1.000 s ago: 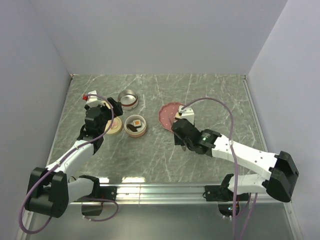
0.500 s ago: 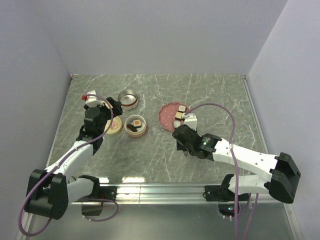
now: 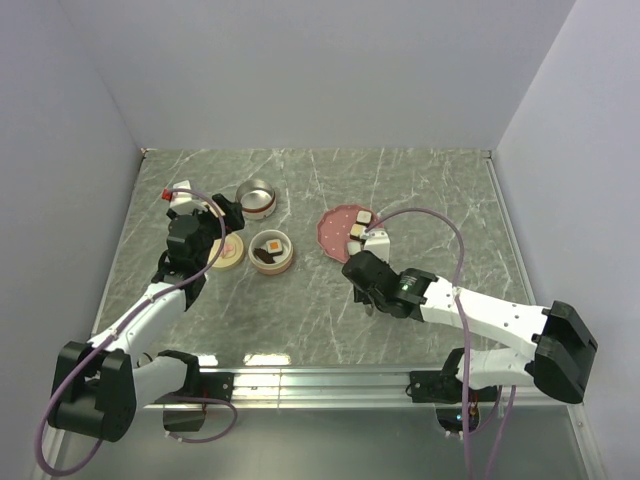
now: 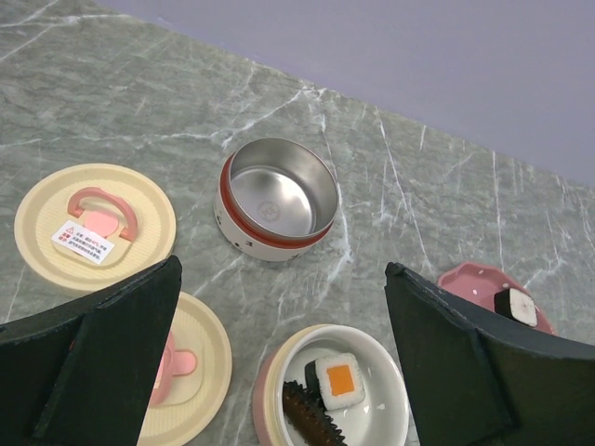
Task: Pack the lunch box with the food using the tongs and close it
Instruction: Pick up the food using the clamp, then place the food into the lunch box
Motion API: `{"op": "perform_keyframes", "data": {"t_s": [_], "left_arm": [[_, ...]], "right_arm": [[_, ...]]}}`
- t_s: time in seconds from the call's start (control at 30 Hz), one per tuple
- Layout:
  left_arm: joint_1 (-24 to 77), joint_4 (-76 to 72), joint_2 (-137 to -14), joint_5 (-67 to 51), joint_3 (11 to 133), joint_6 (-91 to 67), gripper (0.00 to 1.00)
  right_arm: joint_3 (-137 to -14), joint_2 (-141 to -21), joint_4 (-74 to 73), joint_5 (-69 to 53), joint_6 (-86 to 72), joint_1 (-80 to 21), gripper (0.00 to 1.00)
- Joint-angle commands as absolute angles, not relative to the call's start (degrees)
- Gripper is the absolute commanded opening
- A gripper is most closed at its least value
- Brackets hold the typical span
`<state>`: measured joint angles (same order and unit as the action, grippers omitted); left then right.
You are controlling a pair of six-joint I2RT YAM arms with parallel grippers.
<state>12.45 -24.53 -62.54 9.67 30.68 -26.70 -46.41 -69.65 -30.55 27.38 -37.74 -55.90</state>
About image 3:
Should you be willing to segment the metal tongs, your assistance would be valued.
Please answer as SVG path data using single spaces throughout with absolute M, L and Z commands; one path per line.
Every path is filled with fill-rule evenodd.
M 364 303 L 364 308 L 365 308 L 365 313 L 366 313 L 367 316 L 372 316 L 373 315 L 373 313 L 375 311 L 375 305 L 372 302 L 370 302 L 370 301 L 365 302 Z

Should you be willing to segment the dark brown food piece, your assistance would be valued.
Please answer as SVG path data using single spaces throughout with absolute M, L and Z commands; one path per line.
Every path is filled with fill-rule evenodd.
M 271 265 L 275 263 L 274 256 L 263 248 L 255 248 L 253 250 L 253 255 L 264 264 Z

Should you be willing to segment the orange topped sushi piece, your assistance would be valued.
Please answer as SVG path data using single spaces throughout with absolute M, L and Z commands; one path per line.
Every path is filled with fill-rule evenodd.
M 284 251 L 283 243 L 280 239 L 271 239 L 265 243 L 265 250 L 271 253 L 273 256 L 281 255 Z

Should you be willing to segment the tan sushi piece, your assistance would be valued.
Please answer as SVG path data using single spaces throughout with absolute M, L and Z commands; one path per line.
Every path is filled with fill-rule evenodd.
M 359 223 L 354 223 L 349 231 L 349 237 L 353 241 L 365 241 L 367 235 L 367 226 Z

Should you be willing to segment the white sushi piece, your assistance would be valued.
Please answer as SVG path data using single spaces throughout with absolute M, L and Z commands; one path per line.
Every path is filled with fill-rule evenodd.
M 352 257 L 357 255 L 363 249 L 363 245 L 357 241 L 350 241 L 346 244 L 347 255 Z
M 373 214 L 368 210 L 359 210 L 356 216 L 356 222 L 361 225 L 368 226 L 371 224 Z

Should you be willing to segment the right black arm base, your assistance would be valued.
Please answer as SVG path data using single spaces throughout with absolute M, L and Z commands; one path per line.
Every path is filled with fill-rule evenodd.
M 405 394 L 414 404 L 442 404 L 436 409 L 436 419 L 448 435 L 463 435 L 461 399 L 462 381 L 456 375 L 463 359 L 464 349 L 454 349 L 441 370 L 414 370 L 409 372 Z M 467 389 L 469 431 L 476 433 L 485 428 L 497 415 L 502 388 L 496 386 Z

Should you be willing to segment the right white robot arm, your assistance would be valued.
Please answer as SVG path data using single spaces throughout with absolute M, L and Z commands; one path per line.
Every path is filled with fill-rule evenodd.
M 459 328 L 500 343 L 495 350 L 455 349 L 441 371 L 452 399 L 494 386 L 534 386 L 567 404 L 583 401 L 598 344 L 577 310 L 512 303 L 418 269 L 396 273 L 369 251 L 351 257 L 342 274 L 354 300 L 394 318 Z

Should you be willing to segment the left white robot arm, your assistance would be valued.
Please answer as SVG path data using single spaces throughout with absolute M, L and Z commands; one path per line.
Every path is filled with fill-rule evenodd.
M 221 194 L 169 200 L 166 249 L 143 296 L 110 328 L 85 343 L 70 341 L 59 352 L 46 421 L 49 426 L 101 441 L 120 440 L 135 413 L 166 395 L 180 402 L 201 396 L 199 360 L 165 350 L 149 364 L 137 361 L 156 336 L 195 303 L 211 259 L 227 236 L 244 228 L 242 207 Z

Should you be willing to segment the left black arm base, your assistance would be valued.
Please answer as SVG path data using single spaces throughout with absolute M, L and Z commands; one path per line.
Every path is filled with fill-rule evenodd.
M 237 421 L 237 410 L 231 404 L 235 374 L 230 371 L 200 372 L 195 387 L 181 389 L 164 395 L 158 404 L 164 406 L 162 413 L 165 432 L 174 439 L 182 434 L 200 433 L 205 422 L 214 417 L 214 407 L 228 409 L 231 423 L 216 438 L 226 434 Z

